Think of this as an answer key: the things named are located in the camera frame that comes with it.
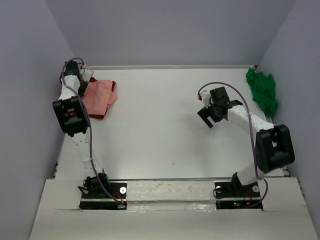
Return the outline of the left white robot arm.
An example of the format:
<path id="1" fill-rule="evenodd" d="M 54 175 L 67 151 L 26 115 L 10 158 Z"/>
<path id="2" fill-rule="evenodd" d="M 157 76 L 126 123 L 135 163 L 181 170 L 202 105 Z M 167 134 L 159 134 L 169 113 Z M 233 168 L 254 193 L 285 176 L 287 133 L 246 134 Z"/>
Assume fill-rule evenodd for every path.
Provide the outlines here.
<path id="1" fill-rule="evenodd" d="M 103 167 L 94 154 L 92 126 L 89 113 L 82 100 L 88 82 L 83 79 L 85 70 L 80 69 L 84 61 L 73 57 L 64 62 L 60 73 L 61 92 L 52 103 L 61 130 L 74 143 L 84 167 L 85 180 L 79 189 L 83 194 L 110 196 L 111 184 Z"/>

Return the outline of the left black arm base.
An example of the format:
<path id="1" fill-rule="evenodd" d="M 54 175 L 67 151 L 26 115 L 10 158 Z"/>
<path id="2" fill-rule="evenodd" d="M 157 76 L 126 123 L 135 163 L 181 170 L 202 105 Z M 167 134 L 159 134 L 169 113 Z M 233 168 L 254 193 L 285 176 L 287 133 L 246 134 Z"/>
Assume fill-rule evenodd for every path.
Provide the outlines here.
<path id="1" fill-rule="evenodd" d="M 87 178 L 77 188 L 81 192 L 79 208 L 81 210 L 118 211 L 127 209 L 128 182 L 110 180 L 109 185 L 103 178 L 101 187 L 96 177 Z"/>

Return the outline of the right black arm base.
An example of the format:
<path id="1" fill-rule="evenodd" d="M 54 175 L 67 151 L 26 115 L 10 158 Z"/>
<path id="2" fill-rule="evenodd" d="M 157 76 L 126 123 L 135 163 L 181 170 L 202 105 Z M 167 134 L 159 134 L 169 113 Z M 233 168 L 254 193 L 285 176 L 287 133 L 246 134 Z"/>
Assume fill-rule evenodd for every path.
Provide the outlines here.
<path id="1" fill-rule="evenodd" d="M 231 180 L 215 182 L 212 195 L 217 210 L 263 209 L 258 182 L 241 185 L 236 174 Z"/>

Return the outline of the pink polo shirt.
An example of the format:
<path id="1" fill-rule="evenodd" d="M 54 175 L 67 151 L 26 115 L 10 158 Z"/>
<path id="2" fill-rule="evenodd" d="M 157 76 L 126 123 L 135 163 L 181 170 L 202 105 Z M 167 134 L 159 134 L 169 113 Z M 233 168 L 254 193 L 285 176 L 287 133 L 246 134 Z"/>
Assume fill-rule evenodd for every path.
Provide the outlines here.
<path id="1" fill-rule="evenodd" d="M 115 87 L 116 82 L 112 80 L 89 79 L 82 100 L 91 118 L 102 120 L 105 117 L 108 108 L 118 97 L 114 92 Z"/>

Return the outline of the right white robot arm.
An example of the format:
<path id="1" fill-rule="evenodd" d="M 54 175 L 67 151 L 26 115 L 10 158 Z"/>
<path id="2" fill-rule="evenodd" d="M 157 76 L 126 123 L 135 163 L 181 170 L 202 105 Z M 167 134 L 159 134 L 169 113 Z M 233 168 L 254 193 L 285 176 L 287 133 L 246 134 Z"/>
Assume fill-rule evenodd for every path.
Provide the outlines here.
<path id="1" fill-rule="evenodd" d="M 198 99 L 204 106 L 197 114 L 209 128 L 226 120 L 249 134 L 253 162 L 233 174 L 230 190 L 235 196 L 242 196 L 249 185 L 295 161 L 292 138 L 286 125 L 274 125 L 251 113 L 245 100 L 230 100 L 224 87 L 203 90 Z"/>

